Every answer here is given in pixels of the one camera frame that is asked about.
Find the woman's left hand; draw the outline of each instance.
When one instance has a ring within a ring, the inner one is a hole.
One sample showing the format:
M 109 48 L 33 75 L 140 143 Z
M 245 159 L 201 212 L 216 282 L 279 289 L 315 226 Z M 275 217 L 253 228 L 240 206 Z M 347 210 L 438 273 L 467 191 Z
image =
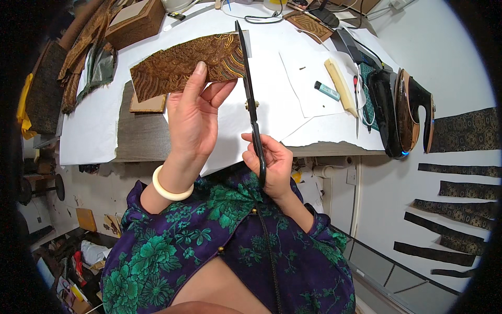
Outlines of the woman's left hand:
M 206 76 L 206 64 L 200 61 L 185 90 L 171 93 L 166 103 L 172 152 L 204 162 L 216 145 L 218 108 L 237 83 L 236 79 L 215 82 L 204 89 Z

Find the scissor handle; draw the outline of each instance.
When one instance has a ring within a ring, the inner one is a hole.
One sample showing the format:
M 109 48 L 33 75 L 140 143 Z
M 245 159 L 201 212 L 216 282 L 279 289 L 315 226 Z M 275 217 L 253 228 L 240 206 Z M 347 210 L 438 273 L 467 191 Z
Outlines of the scissor handle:
M 258 123 L 251 122 L 251 126 L 253 127 L 253 147 L 260 160 L 260 186 L 263 188 L 265 187 L 265 178 L 267 176 L 267 163 L 265 162 L 265 155 L 263 154 L 262 139 L 260 138 Z

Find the scissor pivot screw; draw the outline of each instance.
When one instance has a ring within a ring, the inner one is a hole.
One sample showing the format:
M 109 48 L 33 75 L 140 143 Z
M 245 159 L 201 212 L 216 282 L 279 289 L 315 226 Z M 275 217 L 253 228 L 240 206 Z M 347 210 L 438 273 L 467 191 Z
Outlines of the scissor pivot screw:
M 246 110 L 249 111 L 249 106 L 247 105 L 247 100 L 245 102 L 245 106 L 246 106 Z M 258 108 L 260 106 L 260 103 L 258 101 L 255 100 L 255 107 Z

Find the wall outlet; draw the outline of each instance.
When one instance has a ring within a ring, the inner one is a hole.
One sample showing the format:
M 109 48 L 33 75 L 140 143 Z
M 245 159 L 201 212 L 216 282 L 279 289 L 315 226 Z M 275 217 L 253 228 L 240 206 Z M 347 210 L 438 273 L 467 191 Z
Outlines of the wall outlet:
M 412 0 L 391 0 L 391 5 L 394 7 L 394 9 L 401 10 L 411 1 Z
M 347 184 L 355 185 L 355 175 L 356 175 L 355 168 L 347 169 Z

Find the purple floral dress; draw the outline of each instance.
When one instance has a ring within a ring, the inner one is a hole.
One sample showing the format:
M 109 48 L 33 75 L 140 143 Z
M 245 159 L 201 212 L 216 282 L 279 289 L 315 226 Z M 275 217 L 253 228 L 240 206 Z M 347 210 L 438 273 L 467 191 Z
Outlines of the purple floral dress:
M 138 181 L 129 193 L 122 237 L 106 260 L 101 290 L 107 313 L 168 307 L 215 256 L 272 313 L 279 307 L 294 314 L 354 313 L 352 276 L 342 256 L 345 235 L 308 204 L 314 224 L 305 233 L 260 189 L 244 163 L 198 178 L 188 199 L 158 215 L 141 207 L 145 187 Z M 293 180 L 291 188 L 303 201 Z

